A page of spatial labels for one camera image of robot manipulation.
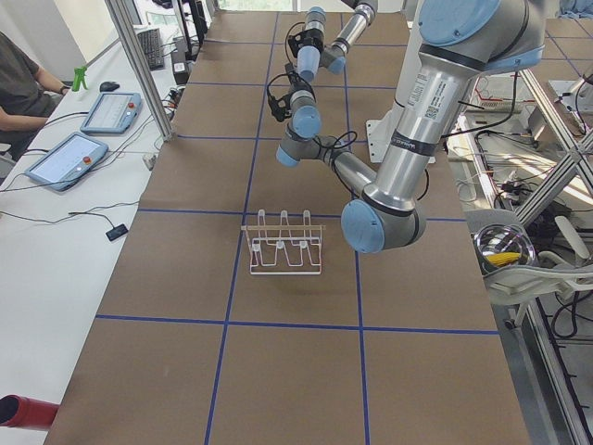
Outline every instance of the white rack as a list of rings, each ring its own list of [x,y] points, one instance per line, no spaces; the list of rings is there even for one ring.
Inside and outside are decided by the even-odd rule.
[[[291,225],[288,212],[280,224],[266,224],[265,210],[258,211],[257,225],[244,225],[249,247],[249,271],[254,275],[319,275],[322,272],[322,225],[312,225],[308,210],[302,224]]]

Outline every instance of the green object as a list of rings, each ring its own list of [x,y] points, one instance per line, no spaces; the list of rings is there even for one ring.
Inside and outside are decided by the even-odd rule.
[[[88,90],[84,76],[86,74],[86,67],[80,67],[74,69],[74,81],[72,82],[72,91],[78,91],[81,89],[81,83],[85,90]]]

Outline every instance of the yellow object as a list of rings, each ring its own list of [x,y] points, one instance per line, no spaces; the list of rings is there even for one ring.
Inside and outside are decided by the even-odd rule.
[[[502,267],[512,262],[515,262],[521,258],[521,254],[517,252],[502,252],[502,253],[495,253],[494,255],[488,255],[486,259],[490,261],[491,264]]]

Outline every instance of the brown table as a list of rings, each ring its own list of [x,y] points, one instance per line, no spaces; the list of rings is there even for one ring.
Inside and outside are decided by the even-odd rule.
[[[342,237],[331,171],[275,161],[264,85],[302,17],[215,18],[47,445],[529,443],[444,154],[424,237],[370,256]],[[346,76],[319,75],[324,134],[365,138],[408,36],[380,15]],[[321,275],[248,273],[240,226],[258,209],[326,226]]]

